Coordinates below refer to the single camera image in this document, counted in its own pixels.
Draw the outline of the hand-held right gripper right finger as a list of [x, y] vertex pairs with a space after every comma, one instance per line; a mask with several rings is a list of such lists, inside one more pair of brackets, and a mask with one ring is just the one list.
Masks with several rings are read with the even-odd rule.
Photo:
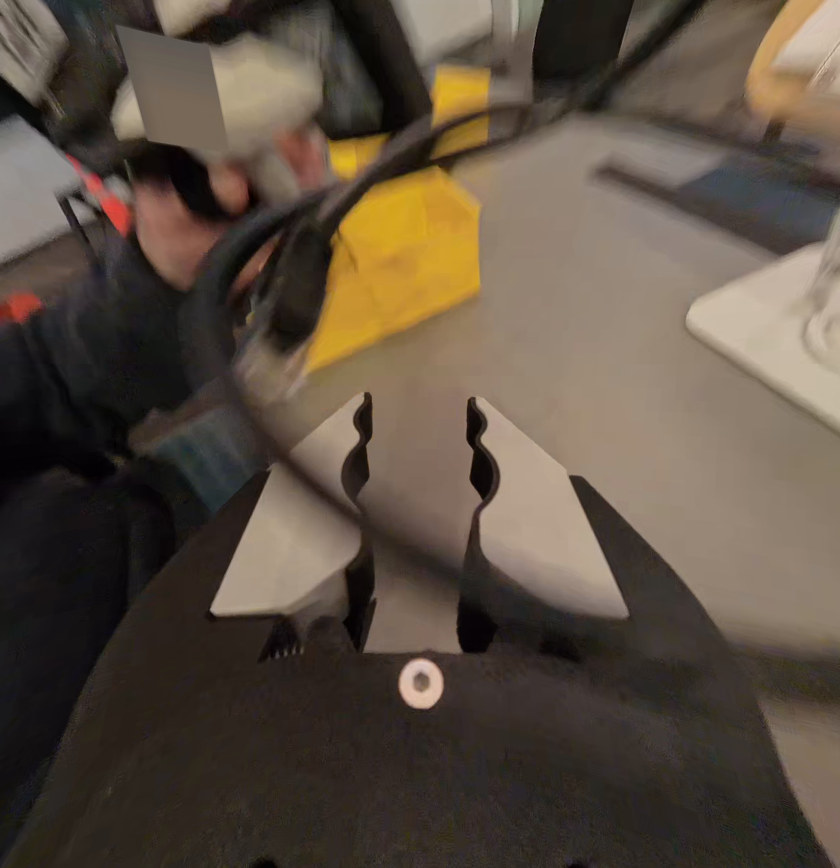
[[570, 474], [483, 397], [469, 397], [479, 495], [460, 575], [457, 638], [486, 651], [509, 629], [568, 647], [571, 624], [625, 623], [619, 584]]

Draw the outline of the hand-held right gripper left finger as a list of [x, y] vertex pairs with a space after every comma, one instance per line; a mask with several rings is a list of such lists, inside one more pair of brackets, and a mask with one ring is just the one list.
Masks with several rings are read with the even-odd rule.
[[372, 397], [362, 392], [272, 465], [211, 616], [273, 617], [266, 652], [297, 652], [313, 623], [336, 619], [364, 650], [375, 566], [358, 498], [372, 434]]

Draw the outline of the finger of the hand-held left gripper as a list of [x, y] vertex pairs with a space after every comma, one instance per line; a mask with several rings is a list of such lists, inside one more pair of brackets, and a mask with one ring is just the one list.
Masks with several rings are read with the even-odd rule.
[[253, 410], [272, 410], [288, 402], [307, 376], [310, 339], [287, 351], [279, 350], [263, 331], [247, 326], [232, 360], [239, 395]]

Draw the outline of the black network switch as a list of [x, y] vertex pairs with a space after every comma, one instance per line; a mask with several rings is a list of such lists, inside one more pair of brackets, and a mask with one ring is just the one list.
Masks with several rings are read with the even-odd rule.
[[265, 332], [278, 354], [304, 344], [317, 328], [326, 297], [331, 237], [305, 220], [285, 233], [267, 272]]

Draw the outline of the yellow plastic bin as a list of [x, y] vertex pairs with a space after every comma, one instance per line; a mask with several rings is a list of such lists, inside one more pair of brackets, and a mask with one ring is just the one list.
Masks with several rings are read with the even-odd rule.
[[310, 343], [314, 373], [480, 291], [480, 204], [444, 168], [382, 182], [341, 223]]

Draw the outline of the person's left forearm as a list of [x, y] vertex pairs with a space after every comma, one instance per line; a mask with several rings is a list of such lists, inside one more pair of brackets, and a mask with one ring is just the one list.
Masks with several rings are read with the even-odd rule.
[[146, 411], [219, 394], [217, 380], [188, 376], [190, 297], [131, 236], [56, 300], [0, 325], [0, 490], [53, 472], [101, 483], [131, 457]]

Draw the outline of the person's left hand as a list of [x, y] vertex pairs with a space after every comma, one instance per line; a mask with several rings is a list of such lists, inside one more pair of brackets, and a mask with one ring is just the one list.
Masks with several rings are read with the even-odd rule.
[[[301, 192], [325, 186], [332, 177], [328, 141], [315, 126], [276, 136], [274, 149]], [[132, 176], [133, 230], [154, 271], [171, 287], [189, 291], [206, 256], [251, 207], [251, 185], [241, 164], [206, 166], [206, 182], [225, 218], [191, 211], [171, 180], [150, 173]]]

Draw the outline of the person's leg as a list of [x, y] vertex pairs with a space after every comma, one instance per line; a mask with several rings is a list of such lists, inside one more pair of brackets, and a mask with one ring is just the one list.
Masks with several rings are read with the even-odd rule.
[[173, 409], [152, 409], [132, 423], [133, 454], [154, 464], [178, 522], [198, 528], [271, 466], [257, 429], [226, 398], [199, 394]]

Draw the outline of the white stand base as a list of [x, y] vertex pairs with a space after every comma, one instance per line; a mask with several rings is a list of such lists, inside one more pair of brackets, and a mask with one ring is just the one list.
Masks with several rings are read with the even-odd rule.
[[685, 324], [840, 435], [840, 205], [824, 242], [698, 298]]

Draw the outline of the black office chair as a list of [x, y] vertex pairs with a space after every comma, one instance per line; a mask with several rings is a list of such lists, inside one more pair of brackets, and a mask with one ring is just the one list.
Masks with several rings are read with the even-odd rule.
[[534, 35], [536, 84], [582, 81], [614, 62], [632, 1], [544, 1]]

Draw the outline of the instruction sheet on stand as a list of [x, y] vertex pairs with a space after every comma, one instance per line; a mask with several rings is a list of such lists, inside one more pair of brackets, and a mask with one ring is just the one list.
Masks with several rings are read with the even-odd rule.
[[822, 1], [786, 2], [756, 51], [746, 80], [746, 101], [768, 123], [840, 146], [840, 97], [809, 86], [809, 79], [779, 73], [772, 63], [783, 45]]

